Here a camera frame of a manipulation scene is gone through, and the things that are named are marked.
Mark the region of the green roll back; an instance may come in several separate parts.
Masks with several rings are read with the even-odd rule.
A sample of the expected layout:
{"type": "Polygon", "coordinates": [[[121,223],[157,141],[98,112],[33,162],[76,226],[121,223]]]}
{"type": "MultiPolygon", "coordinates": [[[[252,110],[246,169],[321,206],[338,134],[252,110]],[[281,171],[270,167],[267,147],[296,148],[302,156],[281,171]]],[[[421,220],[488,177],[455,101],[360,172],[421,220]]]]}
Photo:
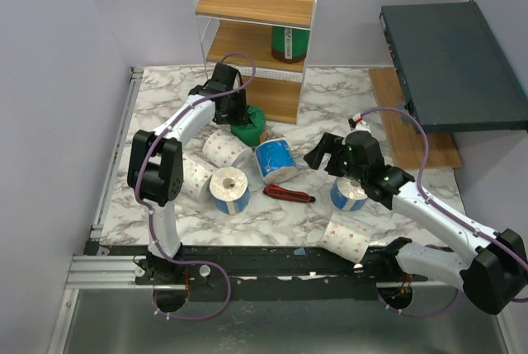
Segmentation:
{"type": "Polygon", "coordinates": [[[248,123],[231,125],[230,131],[243,143],[250,147],[257,147],[266,129],[266,114],[264,110],[255,106],[247,107],[248,123]]]}

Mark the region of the green roll front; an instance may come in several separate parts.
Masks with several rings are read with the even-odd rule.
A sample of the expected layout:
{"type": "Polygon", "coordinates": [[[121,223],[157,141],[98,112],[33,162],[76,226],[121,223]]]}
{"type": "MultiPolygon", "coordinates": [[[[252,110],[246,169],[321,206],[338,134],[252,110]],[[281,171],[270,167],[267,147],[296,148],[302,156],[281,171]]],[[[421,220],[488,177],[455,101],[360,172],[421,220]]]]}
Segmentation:
{"type": "Polygon", "coordinates": [[[286,64],[304,61],[309,47],[309,30],[282,26],[271,28],[271,55],[286,64]]]}

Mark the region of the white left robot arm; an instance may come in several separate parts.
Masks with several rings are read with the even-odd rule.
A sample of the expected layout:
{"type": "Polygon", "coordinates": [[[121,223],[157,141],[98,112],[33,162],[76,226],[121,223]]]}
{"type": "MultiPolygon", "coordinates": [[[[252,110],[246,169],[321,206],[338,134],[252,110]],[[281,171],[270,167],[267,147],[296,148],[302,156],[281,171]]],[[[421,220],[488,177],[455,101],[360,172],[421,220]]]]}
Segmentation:
{"type": "Polygon", "coordinates": [[[249,83],[235,67],[217,63],[211,78],[193,87],[172,117],[157,129],[139,130],[133,137],[127,183],[147,210],[148,251],[159,258],[154,273],[166,284],[177,282],[183,272],[182,262],[176,258],[181,240],[174,206],[184,183],[183,149],[211,122],[247,123],[245,87],[249,83]]]}

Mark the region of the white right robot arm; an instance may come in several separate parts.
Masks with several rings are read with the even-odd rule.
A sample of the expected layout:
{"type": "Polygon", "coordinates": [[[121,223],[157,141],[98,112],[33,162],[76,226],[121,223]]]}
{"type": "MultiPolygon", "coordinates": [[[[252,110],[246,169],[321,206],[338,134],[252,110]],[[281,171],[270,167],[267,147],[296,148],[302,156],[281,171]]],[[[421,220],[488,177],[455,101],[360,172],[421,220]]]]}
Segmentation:
{"type": "Polygon", "coordinates": [[[368,131],[347,137],[323,134],[304,161],[318,169],[361,185],[367,197],[419,223],[439,238],[449,252],[436,251],[409,239],[391,243],[393,253],[379,261],[389,281],[420,275],[462,290],[483,312],[497,315],[527,286],[527,255],[522,237],[511,229],[498,232],[453,210],[424,191],[417,179],[384,161],[378,140],[368,131]]]}

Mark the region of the white wire wooden shelf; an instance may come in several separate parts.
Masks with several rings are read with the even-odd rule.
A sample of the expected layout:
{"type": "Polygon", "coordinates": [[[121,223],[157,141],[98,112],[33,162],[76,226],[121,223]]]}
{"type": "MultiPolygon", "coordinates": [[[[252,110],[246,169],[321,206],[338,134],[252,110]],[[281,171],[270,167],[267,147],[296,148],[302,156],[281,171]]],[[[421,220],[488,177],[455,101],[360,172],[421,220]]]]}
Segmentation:
{"type": "Polygon", "coordinates": [[[273,26],[311,30],[317,0],[191,0],[200,36],[205,73],[214,65],[233,65],[250,79],[247,102],[266,118],[297,121],[304,85],[304,61],[286,64],[271,55],[273,26]]]}

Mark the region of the green roll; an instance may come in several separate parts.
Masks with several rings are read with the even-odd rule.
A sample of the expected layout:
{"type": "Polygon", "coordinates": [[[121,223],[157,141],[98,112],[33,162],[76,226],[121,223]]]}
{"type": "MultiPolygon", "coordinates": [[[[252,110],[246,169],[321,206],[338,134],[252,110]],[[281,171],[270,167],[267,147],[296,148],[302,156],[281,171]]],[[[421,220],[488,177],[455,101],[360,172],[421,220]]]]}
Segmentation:
{"type": "Polygon", "coordinates": [[[271,55],[286,64],[304,61],[309,47],[309,30],[282,26],[271,28],[271,55]]]}
{"type": "Polygon", "coordinates": [[[243,143],[250,147],[257,147],[266,129],[266,114],[264,110],[255,106],[247,107],[248,123],[231,125],[230,131],[243,143]]]}

